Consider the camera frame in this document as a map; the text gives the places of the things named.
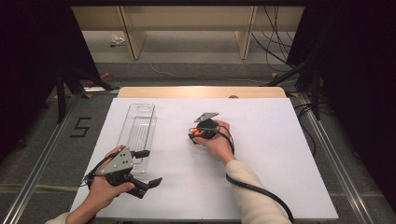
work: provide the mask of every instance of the black cable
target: black cable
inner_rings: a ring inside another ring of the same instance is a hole
[[[220,126],[220,127],[223,127],[225,130],[227,130],[228,133],[230,133],[230,131],[229,131],[226,127],[224,127],[224,126]],[[234,151],[233,151],[233,150],[234,150],[233,141],[232,141],[227,135],[225,135],[224,133],[218,133],[218,134],[220,134],[221,136],[223,136],[224,138],[227,139],[227,141],[229,142],[230,147],[231,147],[231,149],[232,149],[232,152],[233,152],[233,154],[234,154]],[[272,200],[276,201],[277,203],[279,203],[279,204],[283,207],[283,209],[285,210],[285,212],[288,214],[288,218],[289,218],[290,222],[291,222],[291,223],[294,222],[293,214],[292,214],[292,212],[290,211],[290,209],[288,208],[288,206],[287,206],[279,197],[277,197],[275,194],[271,193],[270,191],[268,191],[268,190],[266,190],[266,189],[262,189],[262,188],[259,188],[259,187],[257,187],[257,186],[254,186],[254,185],[250,185],[250,184],[248,184],[248,183],[244,183],[244,182],[241,182],[241,181],[232,179],[232,178],[231,178],[230,176],[228,176],[227,174],[226,174],[225,177],[226,177],[226,179],[227,179],[231,184],[234,184],[234,185],[236,185],[236,186],[238,186],[238,187],[240,187],[240,188],[253,190],[253,191],[255,191],[255,192],[258,192],[258,193],[260,193],[260,194],[263,194],[263,195],[265,195],[265,196],[271,198]]]
[[[271,33],[271,37],[270,37],[271,39],[272,39],[273,35],[274,35],[274,30],[273,30],[273,32]],[[271,41],[268,42],[267,49],[270,48],[270,44],[271,44]],[[277,72],[288,72],[288,71],[281,71],[281,70],[275,69],[273,66],[271,66],[271,65],[268,63],[268,51],[265,53],[265,61],[267,61],[267,64],[268,64],[268,66],[270,66],[270,68],[274,69],[274,70],[277,71]]]
[[[262,35],[265,37],[265,38],[267,38],[269,41],[271,41],[271,42],[273,42],[273,43],[276,43],[276,44],[281,44],[282,46],[284,46],[284,47],[288,47],[288,48],[291,48],[291,46],[290,45],[287,45],[287,44],[282,44],[282,43],[279,43],[279,42],[277,42],[277,41],[275,41],[275,40],[273,40],[273,39],[271,39],[270,37],[268,37],[268,35],[266,35],[263,31],[262,31]]]
[[[272,26],[272,28],[273,28],[273,32],[272,32],[272,34],[271,34],[271,39],[272,39],[273,34],[275,33],[278,42],[281,43],[282,45],[284,45],[282,39],[281,39],[280,36],[279,36],[279,33],[277,32],[277,13],[278,13],[278,11],[279,11],[279,7],[275,7],[275,8],[274,8],[274,13],[275,13],[275,21],[274,21],[274,23],[272,22],[272,20],[271,20],[271,18],[270,18],[270,15],[268,14],[268,11],[267,11],[266,7],[264,7],[264,11],[265,11],[265,14],[267,15],[267,18],[268,18],[268,20],[269,20],[269,22],[271,23],[271,26]],[[285,54],[284,54],[284,52],[283,52],[283,50],[282,50],[282,47],[281,47],[280,44],[279,44],[279,48],[280,48],[280,51],[281,51],[282,54],[283,54],[283,57],[284,57],[285,59],[287,59],[286,56],[285,56]]]
[[[320,104],[320,105],[327,105],[328,103],[326,103],[326,102],[318,102],[318,104]],[[301,106],[306,106],[306,105],[312,106],[311,103],[308,103],[308,104],[297,105],[297,106],[294,107],[294,109],[297,109],[297,108],[299,108],[299,107],[301,107]]]
[[[293,38],[291,38],[291,36],[289,35],[289,32],[286,32],[286,34],[287,34],[288,37],[290,38],[291,42],[293,42]]]
[[[82,181],[81,181],[81,183],[79,184],[79,186],[80,186],[80,187],[84,187],[85,185],[87,185],[87,184],[82,185],[82,183],[83,183],[83,182],[86,183],[86,181],[87,181],[88,178],[92,178],[93,176],[95,176],[96,170],[97,170],[103,163],[105,163],[105,161],[107,161],[108,159],[115,158],[119,153],[120,153],[119,151],[118,151],[118,152],[111,153],[110,155],[104,157],[101,161],[99,161],[99,162],[96,164],[96,166],[93,167],[93,169],[92,169],[87,175],[84,176],[84,178],[82,179]]]
[[[301,125],[301,127],[303,128],[303,130],[306,132],[306,134],[308,134],[309,138],[311,139],[311,142],[313,144],[313,150],[312,150],[312,156],[315,157],[315,155],[317,154],[317,143],[315,142],[314,137],[311,135],[311,133],[309,133],[309,131],[305,128],[305,126],[301,123],[301,116],[303,114],[305,114],[306,112],[308,112],[309,110],[312,109],[312,106],[310,105],[306,105],[305,108],[300,112],[299,116],[298,116],[298,121]]]
[[[287,62],[286,62],[285,60],[283,60],[283,59],[279,58],[278,56],[276,56],[271,50],[269,50],[269,49],[266,48],[262,43],[260,43],[259,40],[256,38],[256,36],[255,36],[253,33],[251,33],[251,35],[252,35],[253,38],[256,40],[257,44],[259,44],[259,46],[260,46],[263,50],[265,50],[265,52],[271,54],[273,57],[277,58],[277,59],[280,60],[282,63],[287,64]]]
[[[240,188],[253,190],[255,192],[258,192],[260,194],[263,194],[263,195],[273,199],[274,201],[279,203],[283,207],[283,209],[285,209],[285,212],[288,214],[290,222],[294,223],[294,217],[293,217],[292,212],[290,211],[288,206],[279,197],[277,197],[275,194],[271,193],[270,191],[268,191],[266,189],[262,189],[262,188],[254,186],[254,185],[250,185],[250,184],[247,184],[247,183],[240,182],[240,181],[237,181],[235,179],[232,179],[229,175],[226,175],[225,177],[227,178],[227,180],[231,184],[234,184],[234,185],[236,185],[236,186],[238,186]]]

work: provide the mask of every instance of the gray floor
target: gray floor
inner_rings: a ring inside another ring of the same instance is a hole
[[[123,37],[121,32],[84,33],[98,70],[100,73],[111,73],[113,79],[108,83],[114,86],[257,86],[270,81],[273,73],[281,74],[269,67],[265,53],[254,40],[250,44],[247,60],[240,60],[234,35],[230,32],[149,32],[144,52],[136,61],[130,60],[125,47],[109,47],[113,34]],[[255,36],[264,43],[265,37],[261,33]],[[282,37],[285,42],[290,42],[288,36],[283,34]],[[272,44],[271,50],[282,56],[279,45]],[[288,69],[272,57],[268,58],[268,62],[276,69]],[[285,91],[294,91],[294,79],[282,85]],[[49,107],[43,108],[26,135],[27,147],[16,148],[0,165],[0,217],[6,215],[51,137],[57,119],[54,96],[55,92],[47,101]],[[77,101],[19,223],[44,223],[68,211],[114,97],[117,97],[114,93],[100,92]],[[294,105],[301,104],[298,97],[290,97],[290,100]],[[386,199],[359,158],[352,155],[353,146],[331,108],[324,105],[320,111],[321,123],[374,223],[396,223],[396,215]],[[89,130],[85,137],[72,138],[71,135],[82,134],[81,130],[75,129],[79,118],[91,118],[80,123]],[[340,216],[338,220],[328,223],[359,223],[307,116],[302,118],[302,124],[314,136],[317,145],[315,161]],[[306,138],[313,148],[308,135]],[[95,220],[94,223],[117,222]]]

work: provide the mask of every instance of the tripod leg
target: tripod leg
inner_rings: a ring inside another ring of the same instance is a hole
[[[319,74],[316,67],[314,67],[314,80],[312,83],[312,112],[314,113],[317,120],[320,120],[319,116]]]
[[[283,82],[284,80],[296,75],[297,73],[301,72],[305,68],[305,63],[300,63],[298,66],[291,69],[289,72],[283,74],[282,76],[278,77],[277,79],[273,80],[272,82],[268,83],[267,87],[274,87],[277,84]]]
[[[58,94],[58,121],[61,123],[66,114],[66,100],[64,96],[64,79],[62,75],[62,69],[58,72],[58,80],[56,81],[56,93]]]
[[[89,76],[88,74],[86,74],[85,72],[79,70],[76,67],[69,66],[68,68],[70,70],[72,70],[73,72],[78,73],[80,76],[84,77],[85,79],[88,79],[88,80],[92,81],[96,85],[98,85],[100,87],[103,87],[106,90],[118,90],[119,89],[118,87],[112,87],[112,86],[108,85],[107,83],[105,83],[102,80],[99,80],[99,79],[96,79],[96,78],[93,78],[93,77]]]

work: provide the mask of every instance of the metal bracket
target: metal bracket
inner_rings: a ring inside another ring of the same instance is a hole
[[[195,120],[195,123],[202,122],[202,121],[205,121],[207,119],[211,119],[211,118],[217,116],[218,114],[219,113],[216,113],[216,112],[214,112],[214,113],[204,113],[198,119]]]
[[[131,169],[134,167],[133,155],[128,147],[123,149],[110,163],[102,170],[97,170],[96,175],[107,175],[121,170]]]

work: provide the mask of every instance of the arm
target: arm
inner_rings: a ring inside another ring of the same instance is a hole
[[[125,146],[119,146],[107,153],[107,156],[121,151]],[[102,166],[106,166],[111,159],[104,162]],[[93,218],[100,210],[108,207],[113,199],[123,192],[127,192],[134,188],[132,183],[123,183],[116,187],[111,186],[104,176],[96,176],[91,184],[90,193],[84,202],[70,214],[62,214],[59,217],[46,222],[46,224],[83,224],[87,223]]]
[[[215,120],[221,127],[220,131],[230,137],[227,130],[230,125]],[[256,174],[244,163],[238,161],[232,153],[229,142],[222,136],[216,135],[212,139],[194,138],[194,142],[203,145],[225,165],[226,173],[235,180],[264,189]],[[244,224],[273,224],[290,223],[277,203],[271,198],[249,189],[233,186],[233,193],[241,212]]]

